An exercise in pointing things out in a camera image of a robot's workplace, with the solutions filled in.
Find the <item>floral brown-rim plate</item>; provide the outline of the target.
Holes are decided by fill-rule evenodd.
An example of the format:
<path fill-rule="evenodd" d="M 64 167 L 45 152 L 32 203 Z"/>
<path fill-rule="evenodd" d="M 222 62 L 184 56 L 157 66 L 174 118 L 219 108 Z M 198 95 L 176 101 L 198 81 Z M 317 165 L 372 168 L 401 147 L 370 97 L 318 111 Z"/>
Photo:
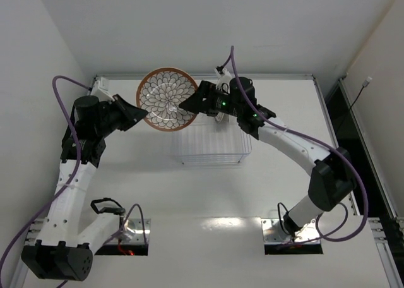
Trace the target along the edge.
<path fill-rule="evenodd" d="M 220 124 L 220 123 L 227 123 L 229 121 L 229 115 L 225 114 L 223 112 L 219 112 L 216 116 L 215 116 L 215 122 Z"/>
<path fill-rule="evenodd" d="M 148 111 L 145 122 L 163 132 L 179 131 L 189 126 L 196 115 L 179 107 L 198 86 L 183 70 L 158 68 L 148 73 L 138 85 L 136 105 Z"/>

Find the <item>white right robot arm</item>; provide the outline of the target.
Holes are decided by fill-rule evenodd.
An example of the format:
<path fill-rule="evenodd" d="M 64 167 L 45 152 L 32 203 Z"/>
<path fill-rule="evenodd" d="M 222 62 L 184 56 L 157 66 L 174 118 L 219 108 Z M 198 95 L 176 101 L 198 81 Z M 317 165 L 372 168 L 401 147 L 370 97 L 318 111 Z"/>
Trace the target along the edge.
<path fill-rule="evenodd" d="M 281 151 L 303 168 L 310 177 L 307 195 L 283 216 L 281 228 L 294 236 L 312 219 L 336 207 L 356 182 L 348 168 L 349 154 L 339 147 L 332 152 L 325 146 L 298 136 L 274 112 L 257 103 L 253 81 L 233 78 L 229 90 L 202 81 L 197 91 L 179 107 L 193 114 L 234 116 L 243 132 Z"/>

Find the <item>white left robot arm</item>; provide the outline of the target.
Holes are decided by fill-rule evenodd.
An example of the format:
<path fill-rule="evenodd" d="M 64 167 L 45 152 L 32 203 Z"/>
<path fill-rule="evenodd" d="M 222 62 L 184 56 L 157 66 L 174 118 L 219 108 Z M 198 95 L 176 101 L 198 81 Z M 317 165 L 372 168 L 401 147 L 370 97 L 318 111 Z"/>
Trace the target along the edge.
<path fill-rule="evenodd" d="M 33 245 L 23 248 L 21 259 L 39 279 L 84 281 L 93 256 L 108 241 L 121 235 L 125 209 L 102 208 L 82 231 L 80 217 L 90 181 L 114 131 L 127 131 L 147 116 L 147 111 L 120 95 L 100 100 L 82 96 L 73 104 L 74 131 L 62 143 L 59 183 L 42 229 Z"/>

